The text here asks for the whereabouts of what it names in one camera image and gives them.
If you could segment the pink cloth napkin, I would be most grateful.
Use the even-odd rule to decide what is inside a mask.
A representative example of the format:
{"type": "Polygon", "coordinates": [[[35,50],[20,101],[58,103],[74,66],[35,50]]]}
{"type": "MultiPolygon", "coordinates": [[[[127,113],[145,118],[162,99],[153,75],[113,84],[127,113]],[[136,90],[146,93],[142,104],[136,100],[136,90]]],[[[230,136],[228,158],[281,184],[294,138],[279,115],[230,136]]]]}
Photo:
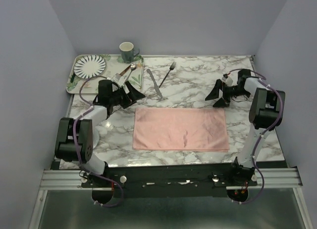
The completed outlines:
{"type": "Polygon", "coordinates": [[[133,149],[227,152],[223,109],[137,108],[133,149]]]}

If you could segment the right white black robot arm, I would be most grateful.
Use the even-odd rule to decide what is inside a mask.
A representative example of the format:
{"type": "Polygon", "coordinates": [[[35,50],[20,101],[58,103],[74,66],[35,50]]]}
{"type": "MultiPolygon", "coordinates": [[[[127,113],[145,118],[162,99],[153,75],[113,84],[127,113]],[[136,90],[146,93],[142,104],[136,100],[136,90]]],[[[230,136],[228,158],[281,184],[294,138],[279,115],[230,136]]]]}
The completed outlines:
{"type": "Polygon", "coordinates": [[[230,85],[230,74],[218,79],[205,100],[216,100],[214,108],[230,106],[233,97],[253,97],[249,110],[250,130],[243,150],[235,159],[240,167],[254,168],[259,152],[269,134],[281,124],[284,112],[285,92],[272,88],[266,78],[253,70],[235,69],[238,72],[237,84],[230,85]]]}

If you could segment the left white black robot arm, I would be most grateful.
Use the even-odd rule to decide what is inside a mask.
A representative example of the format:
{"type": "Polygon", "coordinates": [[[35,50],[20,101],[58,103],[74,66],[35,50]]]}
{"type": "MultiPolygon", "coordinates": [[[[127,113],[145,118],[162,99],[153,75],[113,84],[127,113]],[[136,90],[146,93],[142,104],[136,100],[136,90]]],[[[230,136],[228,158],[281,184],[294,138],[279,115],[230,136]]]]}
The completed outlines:
{"type": "Polygon", "coordinates": [[[126,109],[145,95],[136,90],[129,81],[123,86],[104,79],[98,82],[98,93],[89,108],[76,117],[63,117],[59,121],[55,151],[58,159],[77,162],[83,170],[94,173],[93,182],[99,187],[109,183],[105,171],[107,163],[93,153],[99,141],[95,127],[113,114],[113,108],[126,109]]]}

